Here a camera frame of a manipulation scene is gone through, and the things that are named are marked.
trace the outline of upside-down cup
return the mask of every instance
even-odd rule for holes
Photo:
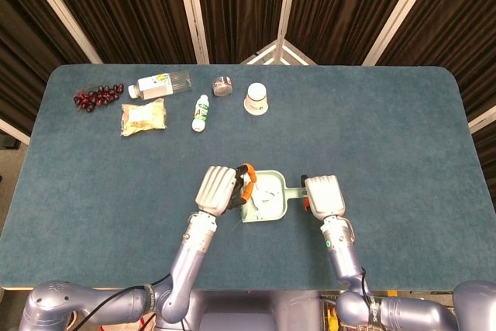
[[[252,83],[245,97],[245,109],[252,116],[261,116],[269,109],[267,89],[261,83]]]

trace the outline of dark curtain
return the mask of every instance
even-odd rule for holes
[[[196,63],[183,0],[64,1],[105,63]]]
[[[496,122],[478,130],[474,136],[475,148],[486,177],[487,187],[496,210]]]
[[[200,0],[211,64],[239,64],[277,39],[282,0]]]
[[[0,118],[30,135],[50,73],[85,62],[45,0],[0,0]]]
[[[474,119],[496,105],[496,0],[417,0],[378,64],[446,67]]]
[[[317,64],[362,64],[398,0],[293,0],[286,39]]]

